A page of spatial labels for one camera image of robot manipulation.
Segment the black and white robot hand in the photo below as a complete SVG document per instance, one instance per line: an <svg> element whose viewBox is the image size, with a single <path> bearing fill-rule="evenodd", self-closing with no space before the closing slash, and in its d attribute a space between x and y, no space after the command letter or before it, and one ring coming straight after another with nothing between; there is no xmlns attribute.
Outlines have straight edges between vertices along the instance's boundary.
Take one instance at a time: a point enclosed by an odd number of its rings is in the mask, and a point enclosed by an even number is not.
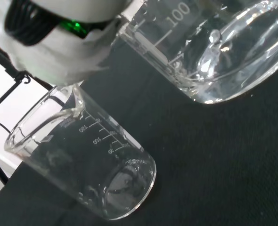
<svg viewBox="0 0 278 226"><path fill-rule="evenodd" d="M0 48L19 71L57 86L104 70L130 0L0 0Z"/></svg>

